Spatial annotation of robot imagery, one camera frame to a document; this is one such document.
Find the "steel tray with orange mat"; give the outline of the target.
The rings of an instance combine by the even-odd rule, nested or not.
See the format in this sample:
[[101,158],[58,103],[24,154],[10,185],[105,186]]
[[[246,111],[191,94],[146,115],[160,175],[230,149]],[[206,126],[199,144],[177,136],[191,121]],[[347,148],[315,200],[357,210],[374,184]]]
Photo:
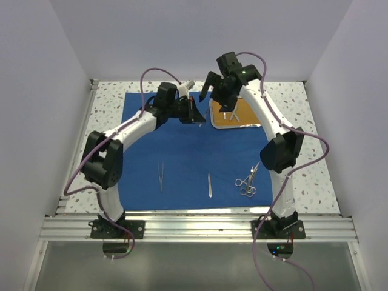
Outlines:
[[232,112],[226,112],[226,119],[223,118],[223,112],[220,112],[221,106],[214,100],[209,101],[210,121],[216,129],[240,129],[247,127],[261,127],[259,119],[254,114],[248,103],[242,98],[237,99],[235,109],[240,122],[235,118],[229,121]]

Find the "blue surgical drape cloth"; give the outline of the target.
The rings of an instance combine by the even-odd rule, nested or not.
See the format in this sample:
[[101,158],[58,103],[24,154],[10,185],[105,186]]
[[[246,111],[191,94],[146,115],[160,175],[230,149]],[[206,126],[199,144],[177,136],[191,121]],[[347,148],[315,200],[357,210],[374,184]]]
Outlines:
[[[210,122],[182,124],[171,118],[124,152],[118,193],[125,210],[177,210],[268,206],[272,186],[259,154],[267,144],[260,127],[216,129]],[[158,163],[164,163],[163,191]],[[256,173],[252,197],[242,196],[235,180]],[[207,174],[211,174],[209,198]]]

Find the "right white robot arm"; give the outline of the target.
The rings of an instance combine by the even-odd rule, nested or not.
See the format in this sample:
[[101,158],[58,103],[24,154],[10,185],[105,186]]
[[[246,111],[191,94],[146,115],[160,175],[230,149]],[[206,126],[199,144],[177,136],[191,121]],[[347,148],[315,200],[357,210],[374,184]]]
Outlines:
[[290,172],[301,151],[303,131],[294,128],[265,92],[265,73],[254,65],[243,66],[235,52],[225,53],[216,61],[220,73],[208,73],[199,99],[203,101],[209,93],[222,112],[232,112],[242,98],[258,118],[267,138],[260,160],[270,173],[273,192],[270,220],[264,224],[273,236],[283,238],[298,222]]

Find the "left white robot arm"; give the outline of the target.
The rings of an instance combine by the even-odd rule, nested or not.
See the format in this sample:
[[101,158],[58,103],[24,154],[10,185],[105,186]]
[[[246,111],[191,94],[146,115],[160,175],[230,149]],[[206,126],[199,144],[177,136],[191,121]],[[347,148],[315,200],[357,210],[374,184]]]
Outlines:
[[178,86],[162,82],[156,94],[133,117],[106,132],[93,131],[89,134],[82,156],[81,173],[98,191],[100,217],[106,220],[104,230],[112,238],[123,236],[126,230],[126,223],[121,220],[124,208],[116,191],[123,173],[124,152],[171,118],[183,124],[205,123],[206,119],[190,95],[194,85],[192,80]]

